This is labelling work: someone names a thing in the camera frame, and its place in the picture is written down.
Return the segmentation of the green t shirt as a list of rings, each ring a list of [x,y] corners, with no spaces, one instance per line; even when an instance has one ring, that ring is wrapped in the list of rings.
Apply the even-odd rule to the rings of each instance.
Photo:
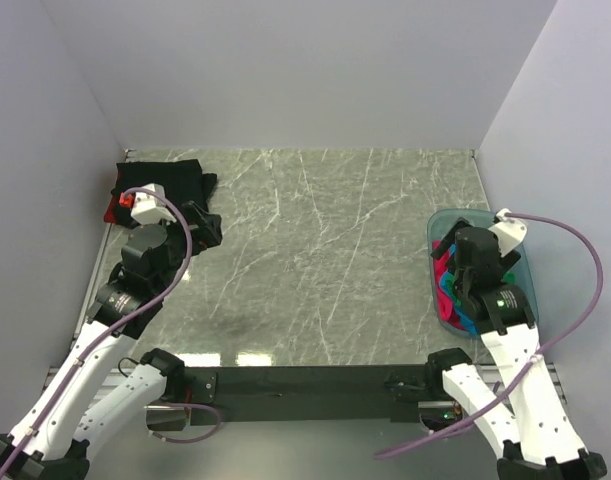
[[[454,285],[455,276],[446,271],[442,274],[439,280],[439,287],[446,294],[452,294],[453,285]],[[508,284],[514,284],[516,282],[516,277],[512,272],[506,273],[502,280]]]

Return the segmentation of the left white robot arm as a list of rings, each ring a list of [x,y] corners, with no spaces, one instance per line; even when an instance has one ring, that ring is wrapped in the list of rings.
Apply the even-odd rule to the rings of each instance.
[[[153,402],[194,409],[184,362],[153,349],[100,401],[111,373],[163,307],[192,257],[222,242],[221,222],[193,202],[141,215],[121,260],[99,288],[75,345],[39,400],[0,434],[0,478],[82,479],[92,458],[129,419]]]

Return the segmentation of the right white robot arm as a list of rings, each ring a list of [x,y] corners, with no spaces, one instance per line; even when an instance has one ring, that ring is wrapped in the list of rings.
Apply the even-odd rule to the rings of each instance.
[[[530,301],[505,279],[521,258],[526,219],[507,209],[487,228],[460,219],[432,252],[447,261],[442,289],[490,352],[503,391],[487,387],[459,349],[429,356],[424,387],[463,408],[494,450],[499,478],[602,479],[606,462],[586,447],[562,406]]]

